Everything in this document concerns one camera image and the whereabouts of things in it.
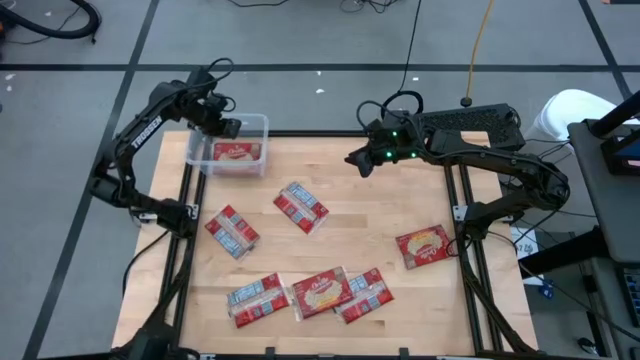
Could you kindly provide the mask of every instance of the wooden table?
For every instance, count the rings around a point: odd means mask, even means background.
[[[485,133],[464,137],[472,143],[487,143]],[[151,196],[178,197],[187,138],[187,132],[165,133]],[[409,160],[378,167],[371,177],[362,179],[343,158],[364,141],[271,138],[264,178],[207,180],[182,346],[220,354],[263,354],[269,346],[278,354],[396,355],[400,347],[408,347],[412,355],[473,354],[458,260],[408,271],[394,240],[437,224],[453,237],[443,168]],[[501,196],[495,173],[471,168],[470,176],[476,201]],[[459,201],[464,204],[456,179]],[[272,203],[292,181],[299,181],[330,211],[312,235],[305,235]],[[256,249],[242,261],[234,260],[204,229],[225,204],[231,204],[261,235]],[[507,225],[494,224],[491,230],[511,237]],[[161,232],[157,226],[143,228],[138,251]],[[129,340],[156,304],[168,242],[157,245],[132,269],[114,345]],[[513,247],[493,235],[484,246],[496,305],[522,338],[537,347]],[[341,265],[349,277],[377,267],[395,300],[349,325],[331,311],[297,322],[291,307],[242,329],[236,329],[228,317],[226,294],[241,286],[276,271],[291,285]],[[486,314],[479,302],[478,309],[484,347],[490,349]]]

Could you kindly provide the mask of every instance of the food package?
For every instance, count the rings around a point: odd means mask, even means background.
[[[317,229],[329,215],[329,210],[297,182],[282,189],[273,203],[307,234]]]
[[[253,249],[260,235],[227,205],[204,226],[235,259]]]
[[[343,267],[333,268],[293,284],[298,320],[309,318],[353,299]]]
[[[277,273],[227,295],[229,316],[240,328],[289,306],[289,299]]]
[[[255,161],[260,159],[260,143],[218,142],[213,145],[215,161]]]
[[[449,238],[441,225],[398,236],[396,242],[407,269],[447,258]]]
[[[377,268],[349,280],[349,288],[354,299],[334,308],[347,324],[393,300]]]

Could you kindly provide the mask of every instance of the brand logo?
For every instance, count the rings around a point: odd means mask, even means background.
[[[242,154],[246,154],[247,151],[239,146],[236,146],[233,149],[229,149],[228,153],[229,155],[242,155]]]
[[[438,250],[436,250],[436,248],[434,248],[433,246],[429,246],[429,247],[423,247],[422,249],[418,250],[418,256],[421,256],[423,258],[429,257],[429,256],[433,256],[438,252]]]
[[[322,292],[331,286],[328,278],[318,278],[318,281],[311,284],[311,290],[315,292]]]
[[[140,135],[138,135],[133,140],[131,145],[133,145],[133,147],[136,149],[139,148],[144,143],[144,141],[147,140],[147,138],[151,136],[151,134],[153,134],[153,132],[158,128],[158,126],[160,126],[161,123],[162,120],[159,117],[153,119],[149,126],[142,130],[142,133],[140,133]]]

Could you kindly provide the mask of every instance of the clear plastic bin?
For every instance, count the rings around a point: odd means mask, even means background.
[[[262,114],[228,114],[242,121],[235,139],[222,139],[191,130],[187,163],[205,175],[264,176],[269,119]]]

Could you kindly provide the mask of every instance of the metal bracket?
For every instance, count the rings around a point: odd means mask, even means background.
[[[467,206],[466,205],[454,205],[453,206],[453,217],[455,221],[463,221],[464,217],[467,215]]]
[[[198,216],[200,215],[200,206],[198,204],[186,204],[186,206],[191,220],[198,220]],[[140,222],[143,224],[148,224],[150,222],[158,220],[158,216],[150,212],[141,212],[135,214],[135,217],[137,217],[138,220],[140,220]]]
[[[466,205],[454,205],[453,206],[453,217],[455,221],[464,221],[465,216],[467,215],[467,206]],[[500,218],[498,221],[510,224],[513,222],[513,216],[505,216]]]

